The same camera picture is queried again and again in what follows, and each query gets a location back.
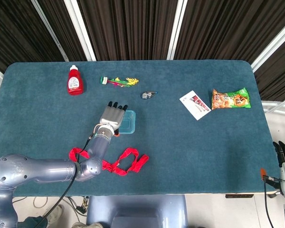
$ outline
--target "black curtain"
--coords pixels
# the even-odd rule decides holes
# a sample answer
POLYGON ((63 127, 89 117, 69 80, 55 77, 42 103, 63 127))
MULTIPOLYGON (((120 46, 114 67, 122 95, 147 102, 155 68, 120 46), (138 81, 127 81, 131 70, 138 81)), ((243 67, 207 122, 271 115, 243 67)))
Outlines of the black curtain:
POLYGON ((77 0, 97 60, 166 59, 177 0, 77 0))
POLYGON ((14 62, 64 61, 30 0, 0 0, 0 71, 14 62))
POLYGON ((285 0, 188 0, 175 59, 252 63, 285 26, 285 0))
POLYGON ((285 43, 255 72, 262 100, 285 100, 285 43))
POLYGON ((38 0, 70 61, 86 61, 85 53, 63 0, 38 0))

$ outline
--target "pants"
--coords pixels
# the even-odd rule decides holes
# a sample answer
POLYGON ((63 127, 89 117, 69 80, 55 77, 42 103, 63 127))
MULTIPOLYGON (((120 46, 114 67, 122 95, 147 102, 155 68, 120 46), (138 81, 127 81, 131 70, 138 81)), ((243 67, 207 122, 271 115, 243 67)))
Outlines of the pants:
MULTIPOLYGON (((18 223, 18 228, 34 228, 37 223, 42 220, 42 216, 39 217, 27 217, 23 222, 18 223)), ((45 219, 38 228, 46 228, 48 225, 48 220, 45 219)))

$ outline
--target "plastic container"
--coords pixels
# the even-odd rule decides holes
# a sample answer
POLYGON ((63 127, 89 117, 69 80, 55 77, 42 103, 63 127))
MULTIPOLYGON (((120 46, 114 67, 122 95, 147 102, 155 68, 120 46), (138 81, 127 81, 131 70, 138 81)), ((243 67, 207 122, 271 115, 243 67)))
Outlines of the plastic container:
POLYGON ((80 72, 75 65, 70 68, 67 80, 67 91, 70 95, 79 95, 84 92, 84 84, 80 77, 80 72))
POLYGON ((135 131, 136 113, 127 110, 124 113, 122 124, 119 127, 119 134, 133 134, 135 131))

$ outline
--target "white bottle cap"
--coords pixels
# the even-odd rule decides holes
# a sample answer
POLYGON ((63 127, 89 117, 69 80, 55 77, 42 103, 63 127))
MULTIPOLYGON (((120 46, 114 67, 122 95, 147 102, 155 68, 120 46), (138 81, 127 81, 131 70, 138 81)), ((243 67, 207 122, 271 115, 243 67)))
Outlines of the white bottle cap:
POLYGON ((78 70, 78 68, 75 65, 72 65, 70 70, 78 70))

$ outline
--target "blue plastic box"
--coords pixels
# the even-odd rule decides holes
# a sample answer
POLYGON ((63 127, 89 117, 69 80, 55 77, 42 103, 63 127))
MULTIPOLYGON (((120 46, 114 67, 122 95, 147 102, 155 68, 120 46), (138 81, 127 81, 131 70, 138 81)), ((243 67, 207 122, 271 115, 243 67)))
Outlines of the blue plastic box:
POLYGON ((119 127, 119 134, 133 134, 135 131, 136 113, 132 110, 127 110, 123 117, 122 124, 119 127))

